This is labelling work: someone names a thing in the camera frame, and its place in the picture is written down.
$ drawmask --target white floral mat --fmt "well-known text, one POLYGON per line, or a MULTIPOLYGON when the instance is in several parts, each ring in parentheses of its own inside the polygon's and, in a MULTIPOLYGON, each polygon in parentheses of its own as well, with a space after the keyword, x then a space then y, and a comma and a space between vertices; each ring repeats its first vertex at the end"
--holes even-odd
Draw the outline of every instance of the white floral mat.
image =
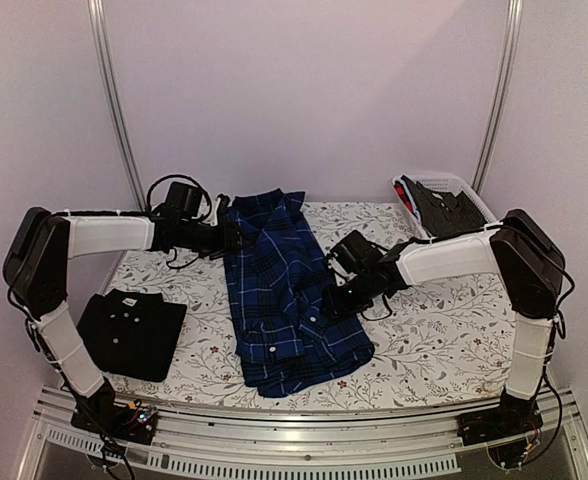
MULTIPOLYGON (((305 216, 329 250, 354 229, 390 247, 410 236, 400 204, 308 203, 305 216)), ((181 250, 177 264, 193 254, 181 250)), ((373 360, 353 374, 287 398, 269 399, 243 383, 227 302, 223 260, 171 271, 167 256, 128 252, 108 290, 162 292, 188 306, 168 378, 151 383, 108 375, 123 393, 160 401, 273 410, 371 410, 497 397, 511 363, 514 316, 495 275, 458 277, 397 293, 394 315, 364 328, 373 360)), ((385 314, 380 303, 366 312, 385 314)))

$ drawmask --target folded black shirt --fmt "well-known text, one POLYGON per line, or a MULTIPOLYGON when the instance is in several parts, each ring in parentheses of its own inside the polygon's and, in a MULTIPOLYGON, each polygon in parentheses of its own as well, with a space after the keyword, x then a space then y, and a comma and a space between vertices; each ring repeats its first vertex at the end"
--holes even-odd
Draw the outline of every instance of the folded black shirt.
POLYGON ((485 217, 465 192, 436 192, 420 181, 413 182, 406 176, 402 179, 421 214, 421 225, 431 235, 453 235, 485 225, 485 217))
POLYGON ((90 357, 104 372, 150 382, 167 378, 186 305, 160 293, 112 290, 94 295, 77 329, 90 357))

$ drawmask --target white plastic basket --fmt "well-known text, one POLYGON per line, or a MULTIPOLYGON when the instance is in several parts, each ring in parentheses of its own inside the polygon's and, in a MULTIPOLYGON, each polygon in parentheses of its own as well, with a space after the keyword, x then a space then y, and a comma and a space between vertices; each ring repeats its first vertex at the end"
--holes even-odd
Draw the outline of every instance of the white plastic basket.
MULTIPOLYGON (((400 181, 403 175, 398 175, 392 179, 392 187, 396 181, 400 181)), ((407 178, 412 180, 413 182, 421 182, 424 187, 429 188, 430 190, 434 190, 436 192, 449 192, 453 193, 454 195, 458 195, 461 192, 465 192, 468 198, 472 201, 474 205, 479 209, 483 217, 485 217, 486 223, 496 222, 496 217, 487 208, 487 205, 483 203, 483 200, 476 194, 472 187, 470 187, 465 180, 456 175, 450 175, 447 173, 430 173, 425 175, 406 175, 407 178)), ((401 212, 403 217, 410 225, 412 229, 412 233, 417 238, 429 238, 430 235, 425 231, 422 225, 419 223, 418 219, 410 212, 405 205, 401 208, 401 212)))

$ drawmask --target wire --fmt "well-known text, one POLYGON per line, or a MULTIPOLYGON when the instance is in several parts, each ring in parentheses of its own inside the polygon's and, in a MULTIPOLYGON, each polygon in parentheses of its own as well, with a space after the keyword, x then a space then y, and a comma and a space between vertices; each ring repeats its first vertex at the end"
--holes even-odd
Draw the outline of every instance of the wire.
POLYGON ((171 260, 165 260, 165 265, 170 270, 183 270, 184 268, 189 267, 194 262, 196 262, 196 260, 198 260, 199 258, 201 258, 201 257, 199 257, 197 255, 196 258, 193 258, 192 260, 190 260, 189 262, 187 262, 187 263, 185 263, 183 265, 170 265, 170 263, 175 262, 176 261, 176 257, 178 257, 178 250, 176 249, 176 247, 172 247, 172 250, 174 250, 174 257, 172 257, 171 260))
POLYGON ((558 436, 559 432, 561 431, 561 426, 563 425, 563 400, 561 400, 561 396, 558 394, 556 389, 552 386, 549 378, 547 377, 547 372, 543 373, 543 380, 545 381, 545 385, 547 385, 547 388, 549 388, 550 391, 554 394, 554 396, 556 397, 556 401, 558 402, 558 423, 556 424, 556 428, 554 429, 554 434, 552 435, 552 438, 547 443, 547 445, 545 445, 543 450, 541 450, 537 456, 532 457, 528 461, 523 463, 524 466, 529 465, 532 462, 535 462, 536 460, 541 458, 545 454, 545 452, 547 452, 549 450, 549 448, 554 443, 554 440, 556 440, 556 437, 558 436))
POLYGON ((67 388, 69 389, 69 392, 74 397, 76 404, 81 407, 81 409, 83 410, 83 413, 85 414, 87 419, 99 431, 99 437, 100 437, 101 441, 103 442, 103 448, 101 449, 101 456, 103 457, 103 469, 105 470, 105 472, 107 472, 110 475, 110 477, 114 478, 115 480, 121 480, 119 477, 114 475, 110 471, 110 467, 107 466, 107 451, 109 451, 110 453, 118 456, 119 458, 121 458, 121 460, 123 460, 123 463, 125 464, 125 468, 127 468, 127 472, 129 474, 130 480, 136 480, 136 475, 134 474, 134 470, 132 469, 132 466, 130 465, 129 460, 127 459, 127 457, 125 455, 125 451, 126 451, 125 447, 122 447, 121 445, 119 445, 118 442, 116 440, 114 440, 114 437, 112 437, 112 435, 110 435, 103 428, 103 426, 96 420, 96 418, 94 417, 94 412, 92 412, 92 409, 89 407, 89 405, 87 405, 87 401, 83 397, 81 397, 76 391, 74 391, 74 389, 70 385, 69 381, 67 380, 67 377, 63 374, 63 372, 59 371, 59 374, 61 375, 61 377, 63 377, 63 382, 67 386, 67 388))
POLYGON ((379 250, 383 250, 384 252, 389 252, 389 251, 390 251, 390 249, 389 249, 389 248, 385 248, 385 247, 383 247, 382 245, 379 245, 379 244, 378 244, 378 243, 376 243, 376 242, 372 242, 372 241, 369 241, 369 242, 370 242, 370 245, 372 245, 372 246, 374 246, 374 247, 378 248, 379 250))
POLYGON ((511 230, 511 231, 517 233, 520 236, 520 238, 523 241, 525 241, 525 243, 527 243, 530 247, 534 248, 539 253, 539 255, 541 255, 542 257, 544 257, 548 261, 548 263, 555 270, 557 270, 561 275, 563 275, 563 277, 570 284, 570 288, 568 288, 567 291, 565 291, 565 293, 563 293, 558 298, 558 300, 556 301, 556 306, 555 306, 556 315, 558 315, 558 317, 559 317, 559 322, 558 322, 558 324, 556 326, 556 331, 558 333, 559 338, 561 340, 565 340, 565 338, 567 337, 567 328, 565 326, 565 315, 563 315, 563 312, 561 311, 561 304, 567 299, 567 297, 569 297, 574 292, 574 290, 576 290, 576 282, 574 281, 574 279, 572 278, 572 276, 569 273, 567 273, 567 271, 565 270, 564 267, 561 267, 554 260, 552 260, 549 257, 549 255, 547 255, 543 251, 543 249, 541 247, 539 247, 531 238, 529 238, 523 232, 521 232, 517 228, 514 228, 514 227, 512 227, 510 225, 503 225, 502 228, 505 228, 507 230, 511 230))
POLYGON ((146 201, 145 201, 145 210, 148 214, 152 213, 152 192, 154 191, 154 189, 156 187, 158 187, 161 183, 170 180, 172 178, 180 178, 182 180, 187 180, 188 182, 192 182, 194 184, 194 186, 203 194, 203 197, 205 197, 205 202, 207 203, 207 212, 204 213, 203 215, 201 215, 198 218, 194 218, 193 221, 195 222, 201 222, 203 220, 205 220, 207 217, 210 216, 210 214, 212 213, 212 199, 210 198, 209 193, 207 193, 207 190, 205 190, 200 183, 198 183, 196 180, 194 180, 192 177, 189 177, 187 175, 182 175, 180 173, 173 173, 171 175, 165 175, 164 177, 159 178, 158 180, 156 180, 148 189, 147 191, 147 197, 146 197, 146 201))
POLYGON ((381 317, 381 318, 367 318, 365 316, 365 313, 361 312, 361 317, 363 317, 368 322, 380 322, 381 320, 388 319, 392 315, 394 315, 394 311, 390 307, 390 304, 387 303, 387 298, 385 298, 385 295, 383 295, 381 298, 383 299, 383 305, 385 305, 385 309, 387 310, 387 315, 385 315, 384 317, 381 317))

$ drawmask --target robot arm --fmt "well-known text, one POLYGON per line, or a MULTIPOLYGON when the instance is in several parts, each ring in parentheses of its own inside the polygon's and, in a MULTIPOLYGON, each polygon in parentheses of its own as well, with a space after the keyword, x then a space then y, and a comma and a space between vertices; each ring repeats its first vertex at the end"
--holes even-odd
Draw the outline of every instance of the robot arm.
POLYGON ((26 327, 37 348, 62 375, 79 405, 72 424, 117 438, 150 443, 154 424, 128 429, 115 426, 122 407, 94 364, 76 330, 67 303, 67 264, 72 258, 122 250, 190 248, 212 258, 235 249, 240 238, 225 221, 229 198, 219 196, 211 214, 195 221, 201 196, 190 185, 174 182, 153 212, 63 212, 31 208, 3 265, 9 294, 27 315, 26 327))
POLYGON ((332 248, 330 257, 355 274, 324 292, 324 312, 337 319, 364 311, 381 294, 391 297, 413 285, 452 276, 497 274, 516 318, 512 365, 498 409, 461 417, 459 434, 470 444, 542 425, 535 397, 553 351, 565 261, 525 212, 513 210, 500 223, 473 233, 413 239, 387 253, 352 232, 332 248))

